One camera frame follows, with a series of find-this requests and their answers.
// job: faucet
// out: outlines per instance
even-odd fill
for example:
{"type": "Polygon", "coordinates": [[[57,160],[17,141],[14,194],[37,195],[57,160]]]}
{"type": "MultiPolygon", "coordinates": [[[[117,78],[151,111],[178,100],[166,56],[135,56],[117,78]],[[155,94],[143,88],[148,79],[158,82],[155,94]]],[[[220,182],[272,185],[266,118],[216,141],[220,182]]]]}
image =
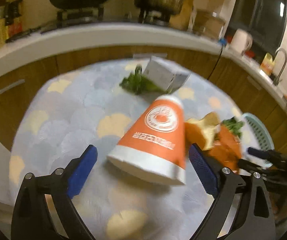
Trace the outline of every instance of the faucet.
{"type": "Polygon", "coordinates": [[[278,53],[279,51],[282,51],[282,52],[285,54],[285,62],[284,62],[283,66],[282,66],[282,68],[281,68],[281,70],[280,70],[280,72],[279,72],[279,75],[278,75],[278,76],[275,78],[275,80],[273,81],[273,84],[274,84],[275,86],[277,86],[277,85],[279,84],[280,76],[281,76],[283,70],[285,69],[285,65],[287,64],[287,52],[285,51],[284,48],[280,47],[280,48],[278,48],[278,49],[276,50],[276,56],[277,56],[277,53],[278,53]]]}

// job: light blue tablecloth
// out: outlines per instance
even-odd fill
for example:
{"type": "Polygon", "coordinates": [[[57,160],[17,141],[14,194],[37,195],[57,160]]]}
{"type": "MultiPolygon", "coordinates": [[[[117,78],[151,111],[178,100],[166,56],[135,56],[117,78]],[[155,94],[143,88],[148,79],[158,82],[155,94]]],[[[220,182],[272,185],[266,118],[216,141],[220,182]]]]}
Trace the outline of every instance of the light blue tablecloth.
{"type": "MultiPolygon", "coordinates": [[[[181,187],[149,184],[106,162],[106,155],[158,96],[135,96],[119,87],[137,63],[145,67],[147,62],[118,60],[93,64],[49,80],[40,89],[13,144],[9,174],[13,202],[26,173],[50,174],[93,144],[98,149],[98,161],[73,203],[96,239],[108,239],[109,220],[124,210],[147,216],[147,223],[133,239],[187,240],[192,236],[213,198],[205,193],[188,159],[187,184],[181,187]]],[[[229,96],[194,73],[174,95],[184,104],[185,120],[201,119],[211,111],[221,120],[235,115],[243,120],[229,96]]],[[[259,146],[247,124],[242,132],[246,157],[249,146],[259,146]]],[[[251,159],[263,164],[255,157],[251,159]]],[[[236,207],[237,204],[232,205],[221,234],[229,231],[236,207]]]]}

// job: cabinet handle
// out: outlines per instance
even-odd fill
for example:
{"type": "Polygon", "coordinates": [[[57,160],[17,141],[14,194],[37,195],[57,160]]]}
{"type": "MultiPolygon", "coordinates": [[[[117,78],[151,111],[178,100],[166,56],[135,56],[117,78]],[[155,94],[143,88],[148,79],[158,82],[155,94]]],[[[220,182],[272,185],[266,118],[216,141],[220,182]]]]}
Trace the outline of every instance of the cabinet handle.
{"type": "Polygon", "coordinates": [[[24,79],[19,79],[18,81],[13,82],[13,83],[10,84],[9,86],[6,86],[6,87],[0,89],[0,95],[3,94],[4,92],[10,90],[11,88],[14,88],[14,87],[16,87],[16,86],[19,86],[19,85],[23,84],[24,82],[25,82],[24,79]]]}
{"type": "Polygon", "coordinates": [[[247,76],[247,80],[258,90],[261,90],[262,87],[256,82],[253,80],[253,78],[251,76],[247,76]]]}

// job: green vegetable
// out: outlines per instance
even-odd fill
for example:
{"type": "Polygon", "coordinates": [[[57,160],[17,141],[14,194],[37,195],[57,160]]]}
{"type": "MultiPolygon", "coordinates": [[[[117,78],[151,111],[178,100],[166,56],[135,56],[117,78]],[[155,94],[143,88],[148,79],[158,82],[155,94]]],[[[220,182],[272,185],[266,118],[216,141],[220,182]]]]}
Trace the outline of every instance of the green vegetable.
{"type": "Polygon", "coordinates": [[[243,125],[245,124],[242,121],[237,122],[235,117],[232,117],[231,119],[228,120],[223,120],[221,122],[221,124],[223,124],[224,126],[226,126],[228,128],[228,130],[239,137],[239,139],[241,139],[242,137],[242,132],[240,131],[240,129],[243,127],[243,125]]]}
{"type": "Polygon", "coordinates": [[[142,75],[142,66],[137,65],[136,69],[129,74],[129,77],[124,78],[119,84],[123,89],[140,95],[142,92],[162,92],[162,89],[157,87],[153,82],[142,75]]]}

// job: electric kettle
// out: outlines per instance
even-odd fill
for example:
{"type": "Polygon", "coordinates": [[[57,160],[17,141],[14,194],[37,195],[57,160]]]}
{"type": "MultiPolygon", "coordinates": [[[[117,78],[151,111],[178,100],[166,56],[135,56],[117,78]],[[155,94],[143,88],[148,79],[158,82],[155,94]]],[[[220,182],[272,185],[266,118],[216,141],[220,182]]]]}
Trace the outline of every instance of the electric kettle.
{"type": "Polygon", "coordinates": [[[232,38],[229,48],[243,55],[252,46],[252,36],[241,29],[238,29],[232,38]]]}

